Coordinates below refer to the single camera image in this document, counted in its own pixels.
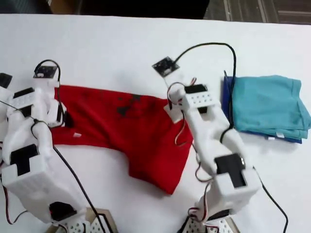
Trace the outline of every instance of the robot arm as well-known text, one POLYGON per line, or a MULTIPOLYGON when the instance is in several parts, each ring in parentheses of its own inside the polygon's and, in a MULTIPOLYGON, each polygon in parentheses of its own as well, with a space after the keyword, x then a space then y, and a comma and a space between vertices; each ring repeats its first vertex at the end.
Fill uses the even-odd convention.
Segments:
POLYGON ((83 217, 86 206, 72 174, 52 147, 49 126, 63 124, 54 99, 59 83, 44 77, 34 81, 34 88, 16 93, 0 87, 1 101, 14 107, 1 104, 0 108, 2 119, 8 119, 2 184, 36 218, 58 225, 83 217))
POLYGON ((220 102, 204 85, 185 86, 170 94, 183 111, 194 139, 201 166, 212 178, 210 190, 198 203, 198 219, 219 219, 238 212, 261 187, 241 137, 228 128, 220 102), (204 197, 208 215, 204 219, 204 197))

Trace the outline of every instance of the black square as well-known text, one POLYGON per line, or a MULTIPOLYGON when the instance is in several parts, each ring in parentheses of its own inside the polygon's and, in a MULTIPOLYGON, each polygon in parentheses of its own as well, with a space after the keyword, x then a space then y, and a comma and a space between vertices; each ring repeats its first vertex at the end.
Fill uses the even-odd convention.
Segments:
POLYGON ((174 64, 170 57, 166 57, 158 63, 155 63, 152 67, 159 73, 159 75, 161 75, 162 78, 165 78, 177 70, 179 65, 174 64))
POLYGON ((52 79, 57 70, 55 66, 40 66, 36 71, 34 78, 52 79))

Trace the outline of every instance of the white tablecloth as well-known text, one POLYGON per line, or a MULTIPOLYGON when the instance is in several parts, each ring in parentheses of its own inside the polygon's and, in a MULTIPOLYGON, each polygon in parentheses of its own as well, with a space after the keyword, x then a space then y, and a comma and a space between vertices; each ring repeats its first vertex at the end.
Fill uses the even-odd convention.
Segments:
MULTIPOLYGON (((237 54, 237 76, 279 74, 302 81, 301 99, 311 109, 311 26, 236 23, 205 20, 86 16, 0 15, 0 72, 13 75, 10 89, 29 87, 35 66, 56 60, 62 84, 95 87, 165 98, 167 87, 151 65, 166 56, 203 42, 229 43, 237 54)), ((184 76, 219 93, 223 70, 232 73, 226 47, 202 47, 180 61, 184 76)), ((247 149, 271 195, 289 217, 288 231, 307 227, 311 208, 311 140, 302 145, 266 141, 242 134, 247 149)), ((194 176, 191 151, 181 181, 172 196, 128 176, 126 156, 118 151, 86 146, 59 146, 81 179, 94 205, 109 209, 120 233, 174 233, 186 211, 202 195, 194 176)), ((11 218, 23 207, 10 194, 11 218)), ((0 192, 2 232, 44 232, 46 224, 31 215, 9 226, 0 192)), ((242 233, 282 232, 285 219, 259 191, 234 216, 242 233)))

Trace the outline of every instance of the folded blue towel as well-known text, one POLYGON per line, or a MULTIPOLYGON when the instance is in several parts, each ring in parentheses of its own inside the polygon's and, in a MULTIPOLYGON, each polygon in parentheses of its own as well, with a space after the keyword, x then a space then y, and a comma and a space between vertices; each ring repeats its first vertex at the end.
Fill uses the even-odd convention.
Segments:
MULTIPOLYGON (((229 77, 229 76, 225 76, 224 77, 222 110, 223 110, 223 112, 224 112, 224 114, 225 114, 225 116, 227 117, 228 120, 229 120, 230 87, 232 85, 232 80, 233 80, 232 77, 229 77)), ((275 138, 278 138, 280 140, 284 140, 284 141, 287 141, 287 142, 302 144, 302 140, 301 139, 295 139, 295 138, 289 138, 289 137, 278 137, 278 136, 275 136, 275 135, 269 135, 269 134, 252 132, 252 131, 242 131, 242 132, 243 133, 255 134, 255 135, 259 135, 259 136, 264 136, 266 138, 268 138, 268 137, 275 137, 275 138)))
POLYGON ((236 78, 232 94, 236 129, 307 138, 311 117, 299 98, 300 87, 299 80, 278 75, 236 78))

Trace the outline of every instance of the red cloth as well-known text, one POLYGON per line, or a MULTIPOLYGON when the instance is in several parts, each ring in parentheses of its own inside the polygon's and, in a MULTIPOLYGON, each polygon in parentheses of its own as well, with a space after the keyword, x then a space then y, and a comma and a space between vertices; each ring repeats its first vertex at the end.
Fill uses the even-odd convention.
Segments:
POLYGON ((122 151, 129 159, 129 175, 172 194, 179 183, 192 136, 183 122, 173 124, 163 107, 167 100, 116 91, 61 86, 61 101, 73 128, 52 129, 54 144, 90 145, 122 151))

